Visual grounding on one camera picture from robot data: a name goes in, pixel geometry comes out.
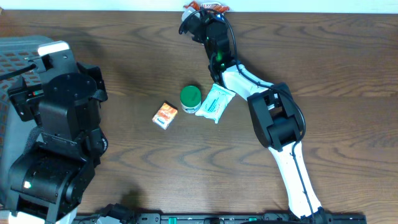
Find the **orange box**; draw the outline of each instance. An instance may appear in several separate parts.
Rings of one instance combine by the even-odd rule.
[[[167,103],[164,103],[162,107],[157,111],[155,116],[152,118],[152,121],[164,130],[166,130],[169,124],[173,121],[175,115],[177,115],[177,113],[177,109],[168,105]]]

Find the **wood grain surface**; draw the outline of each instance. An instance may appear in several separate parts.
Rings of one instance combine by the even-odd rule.
[[[307,120],[303,154],[332,212],[368,223],[398,220],[398,16],[227,13],[240,59],[264,80],[286,82]],[[213,81],[203,47],[179,35],[179,12],[4,11],[0,36],[67,41],[99,65],[109,100],[109,149],[81,213],[109,203],[163,212],[286,210],[286,189],[235,97],[220,123],[180,111],[168,130],[151,118],[180,90]]]

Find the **white jar with green lid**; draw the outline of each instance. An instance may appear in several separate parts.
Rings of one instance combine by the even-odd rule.
[[[186,86],[180,94],[182,109],[187,113],[195,113],[201,105],[200,90],[196,86]]]

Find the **snack package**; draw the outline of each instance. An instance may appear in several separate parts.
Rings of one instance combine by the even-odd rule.
[[[233,91],[227,90],[226,88],[214,83],[209,94],[195,115],[213,119],[215,123],[218,124],[226,106],[234,96],[235,93]]]
[[[218,11],[219,13],[224,13],[229,10],[228,6],[223,6],[219,2],[205,2],[205,3],[197,3],[196,1],[191,2],[189,5],[184,6],[185,9],[188,9],[189,7],[194,8],[195,10],[199,10],[201,8],[204,9],[214,9]]]
[[[157,111],[155,116],[152,118],[152,121],[164,130],[166,130],[169,124],[173,121],[175,115],[177,115],[177,113],[177,109],[168,105],[167,103],[164,103],[162,107]]]

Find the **white wall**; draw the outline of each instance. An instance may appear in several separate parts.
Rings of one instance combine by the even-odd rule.
[[[181,11],[191,0],[0,0],[3,9]],[[238,12],[398,13],[398,0],[224,0]]]

